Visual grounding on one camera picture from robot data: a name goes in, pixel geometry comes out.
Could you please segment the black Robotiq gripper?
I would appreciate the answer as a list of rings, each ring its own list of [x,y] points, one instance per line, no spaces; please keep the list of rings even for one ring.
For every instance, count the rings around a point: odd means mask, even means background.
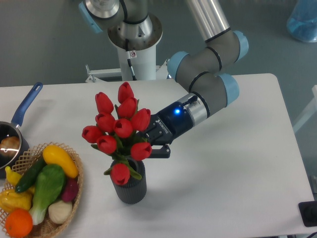
[[[174,102],[158,113],[151,115],[149,126],[138,132],[139,137],[145,138],[151,145],[163,145],[152,149],[150,159],[170,158],[168,144],[194,127],[194,120],[187,109],[189,102]]]

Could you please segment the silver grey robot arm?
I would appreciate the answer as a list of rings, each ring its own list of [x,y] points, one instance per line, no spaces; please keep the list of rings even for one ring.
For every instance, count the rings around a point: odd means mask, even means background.
[[[232,31],[216,0],[189,0],[187,6],[206,44],[192,56],[175,53],[167,62],[168,74],[187,95],[151,116],[140,138],[155,146],[151,158],[168,158],[169,144],[227,107],[239,96],[236,80],[221,73],[249,49],[240,31]],[[121,76],[127,80],[154,80],[156,44],[162,37],[160,21],[148,12],[144,0],[84,0],[79,10],[96,33],[106,31],[116,46]]]

